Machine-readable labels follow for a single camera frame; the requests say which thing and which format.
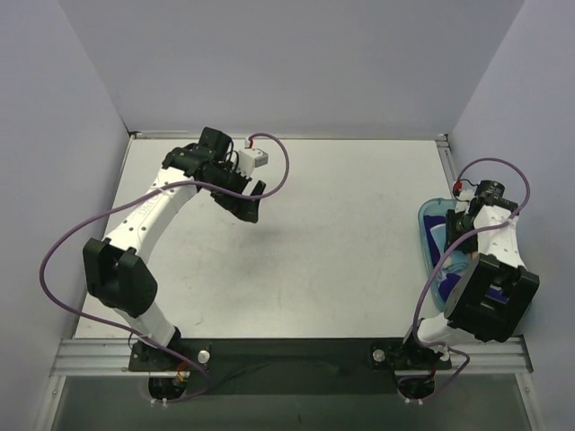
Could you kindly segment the blue orange patterned towel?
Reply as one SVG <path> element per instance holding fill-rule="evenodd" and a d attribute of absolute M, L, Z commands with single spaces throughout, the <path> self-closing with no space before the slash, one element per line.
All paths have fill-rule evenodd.
<path fill-rule="evenodd" d="M 470 258 L 466 253 L 453 251 L 444 261 L 439 276 L 446 279 L 449 274 L 461 275 L 470 264 Z"/>

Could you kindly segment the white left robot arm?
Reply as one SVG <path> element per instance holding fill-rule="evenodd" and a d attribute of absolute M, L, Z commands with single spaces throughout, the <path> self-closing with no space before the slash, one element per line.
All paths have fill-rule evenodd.
<path fill-rule="evenodd" d="M 204 128 L 198 142 L 173 148 L 149 189 L 150 198 L 103 239 L 90 240 L 83 249 L 89 294 L 149 339 L 149 358 L 163 370 L 181 361 L 181 333 L 155 301 L 158 284 L 147 262 L 165 229 L 203 183 L 216 186 L 210 196 L 223 209 L 242 221 L 257 222 L 256 197 L 265 183 L 255 184 L 250 199 L 240 196 L 253 171 L 269 157 L 251 145 L 238 151 L 232 145 L 230 136 Z"/>

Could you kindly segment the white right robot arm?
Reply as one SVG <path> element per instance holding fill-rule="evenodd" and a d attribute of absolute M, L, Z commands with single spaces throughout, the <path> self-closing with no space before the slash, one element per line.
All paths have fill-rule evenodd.
<path fill-rule="evenodd" d="M 411 368 L 469 340 L 506 342 L 540 285 L 518 249 L 514 206 L 451 204 L 420 213 L 429 274 L 398 356 Z"/>

